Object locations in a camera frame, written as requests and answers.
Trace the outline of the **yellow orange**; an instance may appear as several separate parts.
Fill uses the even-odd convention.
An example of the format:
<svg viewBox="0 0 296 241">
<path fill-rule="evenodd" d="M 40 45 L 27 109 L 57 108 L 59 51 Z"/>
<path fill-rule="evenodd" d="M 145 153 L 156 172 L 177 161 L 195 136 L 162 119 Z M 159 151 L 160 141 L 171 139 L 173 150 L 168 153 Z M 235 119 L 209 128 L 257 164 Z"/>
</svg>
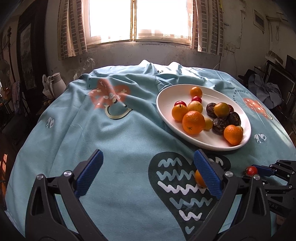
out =
<svg viewBox="0 0 296 241">
<path fill-rule="evenodd" d="M 199 102 L 197 100 L 191 101 L 188 104 L 187 108 L 188 108 L 188 111 L 197 111 L 199 113 L 203 112 L 203 106 L 202 106 L 201 102 Z"/>
</svg>

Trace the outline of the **small yellow fruit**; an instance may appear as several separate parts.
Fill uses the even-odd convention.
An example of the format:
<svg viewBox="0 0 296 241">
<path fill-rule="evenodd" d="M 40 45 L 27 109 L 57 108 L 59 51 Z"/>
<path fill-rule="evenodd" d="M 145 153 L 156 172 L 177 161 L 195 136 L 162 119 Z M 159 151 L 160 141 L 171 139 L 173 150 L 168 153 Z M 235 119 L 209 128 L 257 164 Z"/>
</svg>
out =
<svg viewBox="0 0 296 241">
<path fill-rule="evenodd" d="M 210 118 L 205 118 L 204 130 L 209 131 L 213 127 L 213 121 Z"/>
</svg>

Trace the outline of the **dark wrinkled passion fruit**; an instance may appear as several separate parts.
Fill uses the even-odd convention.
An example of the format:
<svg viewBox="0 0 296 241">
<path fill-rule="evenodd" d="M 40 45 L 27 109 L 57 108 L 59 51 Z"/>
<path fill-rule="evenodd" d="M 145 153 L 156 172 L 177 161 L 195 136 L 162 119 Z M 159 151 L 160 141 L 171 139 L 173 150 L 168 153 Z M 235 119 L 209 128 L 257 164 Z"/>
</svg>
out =
<svg viewBox="0 0 296 241">
<path fill-rule="evenodd" d="M 235 111 L 229 113 L 229 115 L 227 116 L 227 120 L 228 120 L 228 123 L 230 125 L 234 125 L 234 126 L 240 126 L 241 125 L 240 116 Z"/>
</svg>

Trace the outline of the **right checkered curtain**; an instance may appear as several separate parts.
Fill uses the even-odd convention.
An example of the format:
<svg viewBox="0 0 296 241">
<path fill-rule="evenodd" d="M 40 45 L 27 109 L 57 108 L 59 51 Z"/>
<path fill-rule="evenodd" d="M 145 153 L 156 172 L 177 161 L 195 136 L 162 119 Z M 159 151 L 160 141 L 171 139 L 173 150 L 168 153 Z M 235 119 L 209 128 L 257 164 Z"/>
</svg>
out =
<svg viewBox="0 0 296 241">
<path fill-rule="evenodd" d="M 202 53 L 223 55 L 224 30 L 221 0 L 193 1 L 191 48 Z"/>
</svg>

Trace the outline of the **orange fruit pair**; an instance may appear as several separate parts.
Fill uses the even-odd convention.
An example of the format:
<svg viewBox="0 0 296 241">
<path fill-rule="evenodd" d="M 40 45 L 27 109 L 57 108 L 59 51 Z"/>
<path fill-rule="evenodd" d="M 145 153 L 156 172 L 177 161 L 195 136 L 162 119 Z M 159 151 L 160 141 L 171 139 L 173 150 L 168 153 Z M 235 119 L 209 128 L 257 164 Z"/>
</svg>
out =
<svg viewBox="0 0 296 241">
<path fill-rule="evenodd" d="M 175 121 L 182 121 L 184 115 L 188 112 L 188 108 L 183 104 L 177 104 L 171 110 L 171 116 Z"/>
<path fill-rule="evenodd" d="M 203 92 L 202 92 L 202 90 L 201 90 L 200 87 L 195 86 L 195 87 L 192 87 L 192 88 L 191 88 L 191 90 L 190 90 L 190 95 L 191 95 L 191 97 L 195 97 L 195 96 L 197 96 L 197 97 L 202 97 Z"/>
</svg>

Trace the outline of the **white oval plate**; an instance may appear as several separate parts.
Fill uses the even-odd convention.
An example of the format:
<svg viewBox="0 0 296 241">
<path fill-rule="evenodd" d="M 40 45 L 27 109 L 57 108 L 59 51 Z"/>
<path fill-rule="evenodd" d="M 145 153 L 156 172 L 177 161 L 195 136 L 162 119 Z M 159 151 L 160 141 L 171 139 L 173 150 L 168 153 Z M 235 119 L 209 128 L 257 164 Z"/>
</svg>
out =
<svg viewBox="0 0 296 241">
<path fill-rule="evenodd" d="M 168 125 L 168 127 L 176 133 L 179 137 L 188 141 L 189 143 L 196 145 L 197 147 L 212 150 L 212 151 L 233 151 L 237 150 L 244 145 L 250 139 L 251 136 L 251 124 L 250 121 L 244 112 L 244 110 L 233 101 L 230 97 L 227 97 L 225 94 L 218 92 L 216 90 L 206 88 L 204 86 L 200 86 L 203 95 L 202 106 L 203 106 L 203 116 L 205 118 L 208 117 L 206 113 L 206 105 L 210 102 L 219 103 L 225 102 L 230 104 L 234 111 L 238 113 L 241 119 L 241 126 L 243 128 L 243 138 L 239 145 L 233 146 L 225 138 L 221 135 L 214 133 L 212 130 L 210 131 L 201 131 L 197 135 L 189 135 L 187 134 L 181 122 L 177 122 L 171 115 L 171 110 L 174 107 L 176 101 L 183 101 L 186 104 L 191 102 L 190 90 L 194 87 L 193 84 L 177 84 L 177 85 L 167 85 L 164 89 L 162 89 L 157 98 L 156 98 L 156 106 L 158 113 L 162 120 Z"/>
</svg>

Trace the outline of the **dark framed picture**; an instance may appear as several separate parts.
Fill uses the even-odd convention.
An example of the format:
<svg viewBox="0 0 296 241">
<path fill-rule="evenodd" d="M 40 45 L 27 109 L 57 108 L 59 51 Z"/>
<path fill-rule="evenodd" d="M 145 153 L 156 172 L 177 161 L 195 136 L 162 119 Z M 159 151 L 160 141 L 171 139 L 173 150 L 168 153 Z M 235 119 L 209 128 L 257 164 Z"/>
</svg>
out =
<svg viewBox="0 0 296 241">
<path fill-rule="evenodd" d="M 34 1 L 18 19 L 16 34 L 18 73 L 25 91 L 33 95 L 42 93 L 42 76 L 47 74 L 45 54 L 47 5 L 47 1 Z"/>
</svg>

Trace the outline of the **red tomato with stem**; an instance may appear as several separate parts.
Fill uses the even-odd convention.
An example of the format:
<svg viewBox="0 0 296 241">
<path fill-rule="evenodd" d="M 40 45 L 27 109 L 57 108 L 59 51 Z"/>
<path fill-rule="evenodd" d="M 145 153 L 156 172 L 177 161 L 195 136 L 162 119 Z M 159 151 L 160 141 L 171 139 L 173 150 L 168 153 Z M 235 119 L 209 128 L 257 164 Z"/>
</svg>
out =
<svg viewBox="0 0 296 241">
<path fill-rule="evenodd" d="M 255 166 L 249 166 L 245 169 L 244 174 L 246 176 L 254 176 L 258 174 L 258 169 Z"/>
</svg>

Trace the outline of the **red cherry tomato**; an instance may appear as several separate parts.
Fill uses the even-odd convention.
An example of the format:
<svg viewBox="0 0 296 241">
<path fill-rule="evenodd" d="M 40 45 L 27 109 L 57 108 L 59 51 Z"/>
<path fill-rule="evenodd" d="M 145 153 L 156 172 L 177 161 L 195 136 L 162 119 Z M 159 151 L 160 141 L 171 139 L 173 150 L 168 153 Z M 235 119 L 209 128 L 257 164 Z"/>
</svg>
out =
<svg viewBox="0 0 296 241">
<path fill-rule="evenodd" d="M 187 106 L 186 103 L 185 103 L 184 101 L 181 101 L 181 100 L 176 101 L 176 102 L 174 103 L 174 106 L 177 106 L 177 105 L 184 105 L 184 106 Z"/>
<path fill-rule="evenodd" d="M 198 101 L 198 102 L 202 103 L 202 99 L 199 96 L 192 97 L 192 100 L 191 101 Z"/>
</svg>

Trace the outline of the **checkered curtain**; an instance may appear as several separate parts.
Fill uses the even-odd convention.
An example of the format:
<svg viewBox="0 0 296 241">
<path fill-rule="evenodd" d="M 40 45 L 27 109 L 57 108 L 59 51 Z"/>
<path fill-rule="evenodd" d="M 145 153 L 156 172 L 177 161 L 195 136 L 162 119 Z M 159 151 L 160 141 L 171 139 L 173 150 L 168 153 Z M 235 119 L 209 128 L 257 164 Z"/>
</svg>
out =
<svg viewBox="0 0 296 241">
<path fill-rule="evenodd" d="M 57 23 L 59 60 L 87 52 L 82 0 L 61 0 Z"/>
<path fill-rule="evenodd" d="M 221 0 L 193 1 L 191 48 L 202 53 L 223 55 L 224 30 Z"/>
</svg>

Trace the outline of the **left checkered curtain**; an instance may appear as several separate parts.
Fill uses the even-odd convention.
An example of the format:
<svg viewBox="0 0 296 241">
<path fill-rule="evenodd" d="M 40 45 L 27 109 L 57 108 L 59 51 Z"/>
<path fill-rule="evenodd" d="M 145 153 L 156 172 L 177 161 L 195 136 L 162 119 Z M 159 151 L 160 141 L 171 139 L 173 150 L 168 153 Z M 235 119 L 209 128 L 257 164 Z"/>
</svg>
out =
<svg viewBox="0 0 296 241">
<path fill-rule="evenodd" d="M 59 60 L 87 52 L 82 0 L 61 0 L 57 23 Z"/>
</svg>

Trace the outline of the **large mandarin orange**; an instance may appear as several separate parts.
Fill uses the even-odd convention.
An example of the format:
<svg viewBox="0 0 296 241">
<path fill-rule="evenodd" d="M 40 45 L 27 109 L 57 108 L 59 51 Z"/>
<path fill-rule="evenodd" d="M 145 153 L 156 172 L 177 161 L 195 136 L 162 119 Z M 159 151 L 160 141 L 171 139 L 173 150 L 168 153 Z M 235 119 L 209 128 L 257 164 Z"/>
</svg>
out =
<svg viewBox="0 0 296 241">
<path fill-rule="evenodd" d="M 198 111 L 188 111 L 182 119 L 183 130 L 189 135 L 197 135 L 205 128 L 205 118 Z"/>
</svg>

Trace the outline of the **small orange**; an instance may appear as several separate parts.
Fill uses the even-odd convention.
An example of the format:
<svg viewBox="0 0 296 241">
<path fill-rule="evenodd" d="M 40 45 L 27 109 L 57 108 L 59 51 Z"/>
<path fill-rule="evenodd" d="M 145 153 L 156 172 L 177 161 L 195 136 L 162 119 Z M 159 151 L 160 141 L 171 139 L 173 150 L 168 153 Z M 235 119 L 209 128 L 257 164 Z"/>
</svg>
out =
<svg viewBox="0 0 296 241">
<path fill-rule="evenodd" d="M 205 182 L 198 170 L 196 170 L 196 172 L 195 172 L 195 181 L 201 188 L 207 187 L 207 185 L 205 184 Z"/>
</svg>

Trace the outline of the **window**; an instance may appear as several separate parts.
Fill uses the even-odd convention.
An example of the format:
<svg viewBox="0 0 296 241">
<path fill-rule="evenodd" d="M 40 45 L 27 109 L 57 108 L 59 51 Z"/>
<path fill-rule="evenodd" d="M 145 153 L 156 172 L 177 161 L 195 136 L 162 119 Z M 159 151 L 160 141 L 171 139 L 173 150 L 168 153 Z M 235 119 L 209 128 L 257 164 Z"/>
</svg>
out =
<svg viewBox="0 0 296 241">
<path fill-rule="evenodd" d="M 192 1 L 84 1 L 87 45 L 152 41 L 190 45 Z"/>
</svg>

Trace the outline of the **light blue patterned tablecloth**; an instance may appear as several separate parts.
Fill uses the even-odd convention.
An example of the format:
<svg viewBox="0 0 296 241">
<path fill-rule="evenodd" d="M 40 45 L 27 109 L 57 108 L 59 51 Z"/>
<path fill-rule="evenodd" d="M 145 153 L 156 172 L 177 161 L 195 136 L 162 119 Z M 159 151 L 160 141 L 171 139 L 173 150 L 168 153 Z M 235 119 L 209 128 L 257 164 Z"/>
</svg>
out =
<svg viewBox="0 0 296 241">
<path fill-rule="evenodd" d="M 158 93 L 175 84 L 217 90 L 234 100 L 251 123 L 242 148 L 207 156 L 239 175 L 252 164 L 294 160 L 295 147 L 279 121 L 225 72 L 142 61 L 83 74 L 40 116 L 20 149 L 6 192 L 6 214 L 25 232 L 27 204 L 38 174 L 72 170 L 100 149 L 102 168 L 80 198 L 108 240 L 187 240 L 215 199 L 194 179 L 196 147 L 159 116 Z"/>
</svg>

